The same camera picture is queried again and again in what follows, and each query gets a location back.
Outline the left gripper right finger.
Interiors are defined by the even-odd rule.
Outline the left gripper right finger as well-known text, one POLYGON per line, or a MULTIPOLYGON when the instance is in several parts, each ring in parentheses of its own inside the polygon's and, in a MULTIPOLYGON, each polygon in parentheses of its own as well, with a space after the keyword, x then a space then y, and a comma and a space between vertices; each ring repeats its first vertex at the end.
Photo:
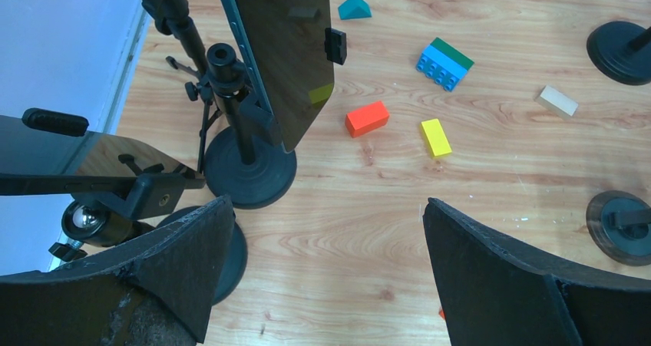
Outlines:
POLYGON ((453 345, 648 345, 650 282, 561 258, 431 198, 423 227, 453 345))

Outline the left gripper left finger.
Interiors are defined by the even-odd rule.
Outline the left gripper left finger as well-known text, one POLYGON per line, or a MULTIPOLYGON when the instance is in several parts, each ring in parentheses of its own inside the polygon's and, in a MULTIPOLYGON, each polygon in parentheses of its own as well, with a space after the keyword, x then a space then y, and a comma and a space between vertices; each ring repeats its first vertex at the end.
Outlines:
POLYGON ((221 196, 51 272, 1 278, 3 345, 195 345, 207 335, 235 216, 221 196))

